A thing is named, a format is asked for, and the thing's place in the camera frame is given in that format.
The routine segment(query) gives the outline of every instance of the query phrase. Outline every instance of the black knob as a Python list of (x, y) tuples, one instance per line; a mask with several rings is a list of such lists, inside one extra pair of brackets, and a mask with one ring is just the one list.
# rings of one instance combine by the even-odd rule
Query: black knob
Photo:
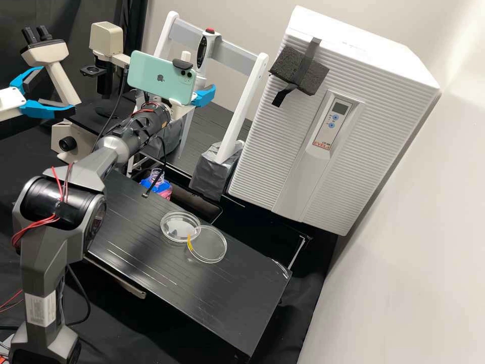
[(59, 140), (59, 147), (61, 147), (64, 152), (72, 151), (77, 147), (76, 139), (72, 136), (66, 136)]
[(37, 27), (37, 32), (40, 35), (40, 40), (51, 40), (52, 35), (49, 34), (49, 31), (45, 27), (45, 25), (41, 25)]
[(22, 34), (24, 35), (27, 44), (34, 44), (37, 43), (37, 39), (35, 38), (34, 32), (30, 27), (25, 27), (22, 29)]

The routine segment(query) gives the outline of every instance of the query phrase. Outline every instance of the label sticker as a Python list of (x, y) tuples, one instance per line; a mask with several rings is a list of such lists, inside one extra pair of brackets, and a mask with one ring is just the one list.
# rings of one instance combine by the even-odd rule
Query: label sticker
[(27, 322), (37, 326), (47, 327), (56, 319), (56, 292), (47, 297), (25, 294), (25, 310)]

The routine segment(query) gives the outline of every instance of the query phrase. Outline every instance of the white box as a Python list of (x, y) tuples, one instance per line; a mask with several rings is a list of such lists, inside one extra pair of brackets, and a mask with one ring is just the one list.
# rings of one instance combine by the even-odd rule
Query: white box
[(315, 60), (330, 69), (323, 84), (277, 108), (287, 84), (270, 76), (228, 192), (346, 235), (440, 88), (406, 46), (302, 7), (280, 51), (304, 53), (313, 37)]
[(106, 21), (92, 23), (89, 49), (105, 56), (123, 53), (123, 29)]

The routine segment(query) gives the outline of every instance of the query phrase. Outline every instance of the blue clamp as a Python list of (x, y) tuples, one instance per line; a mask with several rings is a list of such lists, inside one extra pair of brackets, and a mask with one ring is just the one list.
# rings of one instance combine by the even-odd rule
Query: blue clamp
[(191, 102), (196, 107), (204, 107), (212, 101), (216, 94), (216, 85), (212, 84), (202, 90), (196, 91), (197, 97)]
[(35, 70), (40, 70), (44, 68), (43, 66), (40, 66), (40, 67), (32, 67), (32, 68), (29, 68), (27, 71), (25, 71), (24, 73), (21, 73), (19, 74), (17, 77), (15, 77), (12, 82), (10, 82), (10, 87), (16, 87), (19, 89), (19, 91), (25, 95), (25, 91), (24, 91), (24, 79), (29, 75), (31, 74), (33, 71)]
[(56, 107), (43, 105), (34, 100), (27, 100), (25, 104), (19, 106), (19, 110), (22, 114), (37, 119), (58, 119), (72, 116), (76, 113), (76, 108), (73, 105)]
[[(19, 74), (15, 77), (12, 82), (10, 82), (10, 87), (16, 87), (23, 95), (25, 95), (24, 90), (24, 79), (35, 70), (41, 70), (43, 67), (32, 67), (29, 68), (24, 73)], [(56, 107), (50, 105), (43, 105), (38, 101), (27, 100), (25, 104), (19, 106), (19, 110), (22, 114), (27, 115), (31, 118), (36, 119), (56, 119), (72, 116), (76, 113), (76, 108), (73, 105), (68, 105), (65, 107)]]

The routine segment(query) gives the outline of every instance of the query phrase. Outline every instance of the petri dish lid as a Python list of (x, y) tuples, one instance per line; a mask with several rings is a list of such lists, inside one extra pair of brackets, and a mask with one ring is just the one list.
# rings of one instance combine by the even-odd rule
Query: petri dish lid
[(224, 258), (227, 242), (224, 235), (211, 225), (196, 228), (197, 236), (190, 236), (187, 246), (192, 255), (204, 263), (217, 263)]
[(200, 226), (199, 219), (187, 211), (171, 211), (160, 221), (163, 235), (177, 243), (185, 243), (188, 235), (195, 239), (200, 233), (196, 228)]

